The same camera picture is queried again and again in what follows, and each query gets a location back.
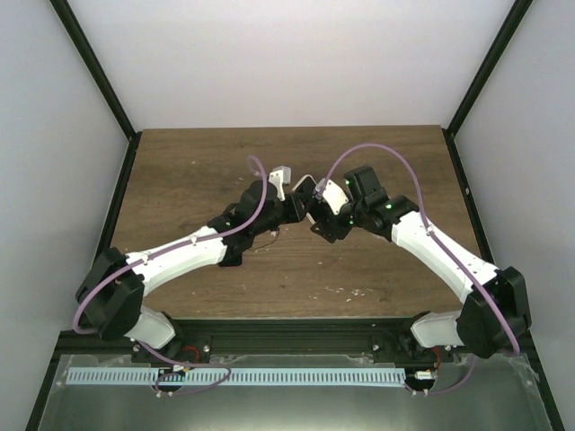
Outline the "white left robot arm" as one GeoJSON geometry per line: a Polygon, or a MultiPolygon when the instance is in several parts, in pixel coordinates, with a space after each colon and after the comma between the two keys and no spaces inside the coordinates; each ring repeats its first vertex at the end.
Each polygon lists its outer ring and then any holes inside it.
{"type": "Polygon", "coordinates": [[[179,331],[166,313],[144,306],[144,298],[195,269],[240,266],[257,235],[305,218],[314,187],[314,179],[305,176],[287,193],[283,181],[271,174],[267,181],[254,181],[238,202],[179,240],[128,254],[117,248],[102,251],[76,292],[74,331],[96,333],[103,341],[134,339],[163,362],[176,361],[184,343],[179,331]]]}

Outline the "beige phone case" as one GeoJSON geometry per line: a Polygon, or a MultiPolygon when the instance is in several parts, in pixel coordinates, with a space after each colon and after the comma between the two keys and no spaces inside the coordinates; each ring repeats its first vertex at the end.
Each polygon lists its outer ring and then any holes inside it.
{"type": "Polygon", "coordinates": [[[305,217],[310,224],[314,224],[315,220],[310,213],[312,204],[314,203],[316,181],[314,177],[306,174],[291,190],[292,198],[296,205],[296,213],[300,218],[305,217]]]}

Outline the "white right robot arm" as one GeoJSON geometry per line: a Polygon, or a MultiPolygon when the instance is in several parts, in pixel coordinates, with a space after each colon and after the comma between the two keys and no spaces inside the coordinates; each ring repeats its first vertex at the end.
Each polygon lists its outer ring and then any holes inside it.
{"type": "Polygon", "coordinates": [[[513,349],[531,326],[526,282],[515,268],[500,269],[424,221],[409,198],[389,197],[375,171],[361,166],[314,184],[309,216],[313,232],[328,242],[361,228],[408,251],[439,277],[460,301],[453,312],[414,316],[399,339],[402,356],[418,362],[432,347],[465,347],[481,358],[513,349]]]}

